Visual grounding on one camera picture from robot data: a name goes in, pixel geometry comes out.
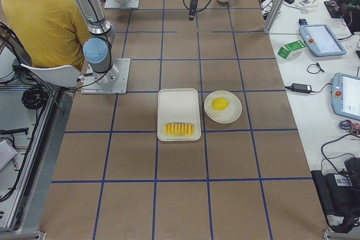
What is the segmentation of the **upper blue teach pendant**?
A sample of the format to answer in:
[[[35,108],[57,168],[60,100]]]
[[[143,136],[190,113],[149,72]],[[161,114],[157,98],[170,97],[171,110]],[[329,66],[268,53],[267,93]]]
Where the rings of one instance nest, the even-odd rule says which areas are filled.
[[[326,24],[301,25],[299,34],[308,49],[317,57],[346,54],[346,50]]]

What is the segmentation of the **sliced yellow fruit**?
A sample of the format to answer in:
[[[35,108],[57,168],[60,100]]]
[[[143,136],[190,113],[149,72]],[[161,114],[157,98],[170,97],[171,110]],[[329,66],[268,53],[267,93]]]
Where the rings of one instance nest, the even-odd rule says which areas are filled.
[[[167,123],[165,133],[171,136],[188,137],[195,132],[195,126],[190,123]]]

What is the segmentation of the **lower blue teach pendant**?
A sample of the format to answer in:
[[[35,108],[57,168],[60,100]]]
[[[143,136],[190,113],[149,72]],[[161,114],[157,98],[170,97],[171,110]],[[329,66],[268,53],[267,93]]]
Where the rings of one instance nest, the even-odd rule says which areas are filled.
[[[359,120],[359,77],[336,73],[331,86],[331,106],[334,113]]]

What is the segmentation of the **black power adapter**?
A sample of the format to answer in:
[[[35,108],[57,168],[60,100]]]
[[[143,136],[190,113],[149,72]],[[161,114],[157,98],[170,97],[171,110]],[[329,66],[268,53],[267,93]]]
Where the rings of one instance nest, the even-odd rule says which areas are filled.
[[[305,93],[305,94],[312,93],[312,87],[307,84],[292,83],[289,86],[285,86],[285,88],[287,90],[290,90],[292,92],[297,92],[297,93]]]

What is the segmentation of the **yellow lemon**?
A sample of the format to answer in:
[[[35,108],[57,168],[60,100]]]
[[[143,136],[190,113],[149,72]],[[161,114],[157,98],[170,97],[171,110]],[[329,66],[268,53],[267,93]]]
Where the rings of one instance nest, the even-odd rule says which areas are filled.
[[[215,98],[211,102],[211,107],[217,111],[225,110],[228,107],[228,105],[229,105],[229,101],[226,98],[222,98],[222,97]]]

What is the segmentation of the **blue teach pendant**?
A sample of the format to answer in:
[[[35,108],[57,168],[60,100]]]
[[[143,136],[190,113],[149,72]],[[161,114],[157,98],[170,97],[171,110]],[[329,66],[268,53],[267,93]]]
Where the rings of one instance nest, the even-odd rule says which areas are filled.
[[[326,24],[301,25],[299,34],[308,49],[317,57],[346,54],[346,50]]]
[[[359,120],[359,77],[336,73],[331,86],[331,106],[334,113]]]

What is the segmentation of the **person in yellow shirt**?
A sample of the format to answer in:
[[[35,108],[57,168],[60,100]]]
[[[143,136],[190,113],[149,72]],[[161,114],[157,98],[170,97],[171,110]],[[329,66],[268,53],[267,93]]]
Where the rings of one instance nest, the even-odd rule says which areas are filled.
[[[34,67],[82,69],[82,47],[91,35],[75,0],[1,0],[1,4]]]

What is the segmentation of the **white chair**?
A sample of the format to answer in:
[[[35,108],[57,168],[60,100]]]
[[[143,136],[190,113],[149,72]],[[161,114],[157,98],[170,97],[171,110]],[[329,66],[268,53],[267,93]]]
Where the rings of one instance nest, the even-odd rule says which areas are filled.
[[[71,93],[77,87],[77,79],[80,77],[80,71],[72,65],[51,68],[38,68],[26,64],[20,65],[30,70],[46,84],[50,83],[57,86],[66,93]]]

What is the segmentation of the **green white carton box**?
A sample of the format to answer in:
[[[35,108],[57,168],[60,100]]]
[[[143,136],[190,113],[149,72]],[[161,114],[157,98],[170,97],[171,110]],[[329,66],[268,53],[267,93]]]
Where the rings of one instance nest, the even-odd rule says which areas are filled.
[[[277,54],[283,59],[288,60],[302,54],[305,49],[306,45],[302,41],[296,40],[294,42],[284,44],[280,47]]]

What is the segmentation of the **white rectangular tray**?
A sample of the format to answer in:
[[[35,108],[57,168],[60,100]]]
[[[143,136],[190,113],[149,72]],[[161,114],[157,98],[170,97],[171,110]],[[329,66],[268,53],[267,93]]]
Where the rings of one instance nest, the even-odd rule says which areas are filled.
[[[165,133],[167,123],[190,123],[192,136],[171,136]],[[201,137],[199,97],[193,88],[162,89],[158,94],[157,137],[166,141],[196,141]]]

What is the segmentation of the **black case bottom right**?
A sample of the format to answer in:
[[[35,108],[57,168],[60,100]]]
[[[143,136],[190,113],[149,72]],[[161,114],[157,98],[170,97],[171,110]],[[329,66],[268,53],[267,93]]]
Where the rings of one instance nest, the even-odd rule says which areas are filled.
[[[324,215],[343,218],[339,225],[329,225],[337,233],[359,226],[359,158],[351,157],[344,165],[340,173],[311,171]]]

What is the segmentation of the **white round plate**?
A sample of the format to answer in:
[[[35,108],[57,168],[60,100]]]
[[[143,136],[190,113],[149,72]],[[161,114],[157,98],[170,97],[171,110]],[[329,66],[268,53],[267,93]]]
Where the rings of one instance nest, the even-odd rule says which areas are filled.
[[[242,113],[242,104],[233,93],[217,90],[210,93],[204,102],[206,114],[215,122],[229,124],[236,121]]]

